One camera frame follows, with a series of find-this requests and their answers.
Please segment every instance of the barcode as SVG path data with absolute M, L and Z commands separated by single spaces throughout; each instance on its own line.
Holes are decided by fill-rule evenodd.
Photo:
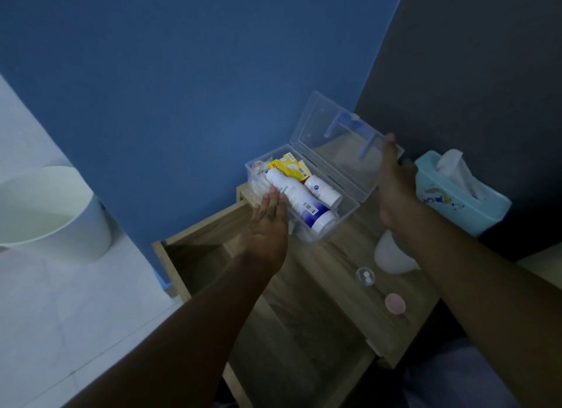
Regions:
M 307 202 L 304 203 L 304 206 L 312 215 L 314 215 L 318 212 L 318 210 L 316 208 L 314 208 L 312 205 L 310 205 Z

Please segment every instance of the white trash bin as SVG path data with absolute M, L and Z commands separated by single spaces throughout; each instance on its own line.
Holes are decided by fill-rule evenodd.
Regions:
M 101 205 L 73 167 L 45 167 L 0 183 L 0 246 L 85 265 L 110 245 Z

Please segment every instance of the white tissue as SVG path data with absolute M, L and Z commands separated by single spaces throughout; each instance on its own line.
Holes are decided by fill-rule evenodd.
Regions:
M 484 186 L 476 180 L 458 149 L 446 151 L 437 163 L 437 171 L 478 200 L 486 198 Z

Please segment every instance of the drawer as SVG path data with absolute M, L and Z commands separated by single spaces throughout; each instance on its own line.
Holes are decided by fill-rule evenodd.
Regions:
M 216 279 L 252 209 L 246 200 L 153 247 L 186 302 Z M 224 379 L 241 407 L 336 407 L 375 358 L 290 252 L 234 344 Z

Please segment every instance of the blue wall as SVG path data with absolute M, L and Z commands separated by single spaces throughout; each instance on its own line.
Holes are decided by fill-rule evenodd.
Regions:
M 353 110 L 399 0 L 0 0 L 0 72 L 155 266 L 310 92 Z

